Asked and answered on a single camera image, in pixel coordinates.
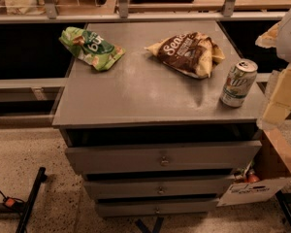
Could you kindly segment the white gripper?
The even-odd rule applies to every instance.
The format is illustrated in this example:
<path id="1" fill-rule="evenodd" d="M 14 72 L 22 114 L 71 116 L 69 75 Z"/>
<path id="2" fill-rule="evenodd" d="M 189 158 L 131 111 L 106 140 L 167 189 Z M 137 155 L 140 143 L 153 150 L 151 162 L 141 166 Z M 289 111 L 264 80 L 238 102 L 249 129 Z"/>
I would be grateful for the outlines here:
<path id="1" fill-rule="evenodd" d="M 260 35 L 255 45 L 264 49 L 276 47 L 277 56 L 290 63 L 281 72 L 271 73 L 265 91 L 266 98 L 257 119 L 260 129 L 274 129 L 291 113 L 291 9 L 280 23 L 277 22 Z"/>

